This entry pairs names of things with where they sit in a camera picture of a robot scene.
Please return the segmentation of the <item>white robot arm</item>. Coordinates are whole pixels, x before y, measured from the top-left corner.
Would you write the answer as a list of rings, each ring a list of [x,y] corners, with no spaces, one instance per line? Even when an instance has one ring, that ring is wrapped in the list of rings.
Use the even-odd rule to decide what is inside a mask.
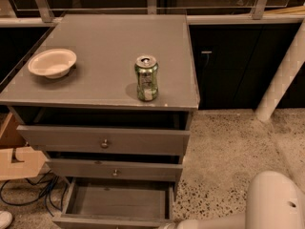
[[[244,213],[219,219],[185,219],[157,229],[305,229],[305,195],[289,178],[266,171],[252,179]]]

